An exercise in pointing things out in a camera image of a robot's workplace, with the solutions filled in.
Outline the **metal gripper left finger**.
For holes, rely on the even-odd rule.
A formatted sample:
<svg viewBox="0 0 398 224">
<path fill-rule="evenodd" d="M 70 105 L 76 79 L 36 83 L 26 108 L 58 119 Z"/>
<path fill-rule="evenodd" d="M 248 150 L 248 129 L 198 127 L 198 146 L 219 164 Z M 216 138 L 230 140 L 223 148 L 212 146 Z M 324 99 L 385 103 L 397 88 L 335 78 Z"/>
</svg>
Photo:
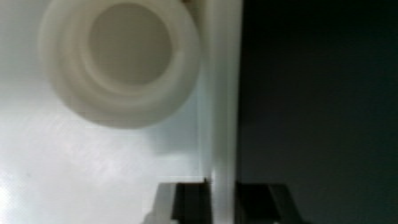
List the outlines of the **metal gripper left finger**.
<svg viewBox="0 0 398 224">
<path fill-rule="evenodd" d="M 145 224 L 214 224 L 212 189 L 207 179 L 159 184 Z"/>
</svg>

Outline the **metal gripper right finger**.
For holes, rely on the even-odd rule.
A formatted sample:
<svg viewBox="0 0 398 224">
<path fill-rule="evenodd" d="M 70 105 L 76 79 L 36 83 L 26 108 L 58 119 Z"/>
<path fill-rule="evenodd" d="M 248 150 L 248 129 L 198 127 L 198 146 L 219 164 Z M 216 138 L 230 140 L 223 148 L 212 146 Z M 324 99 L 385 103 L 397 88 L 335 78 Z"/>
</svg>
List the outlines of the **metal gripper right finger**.
<svg viewBox="0 0 398 224">
<path fill-rule="evenodd" d="M 310 224 L 285 184 L 237 185 L 237 224 Z"/>
</svg>

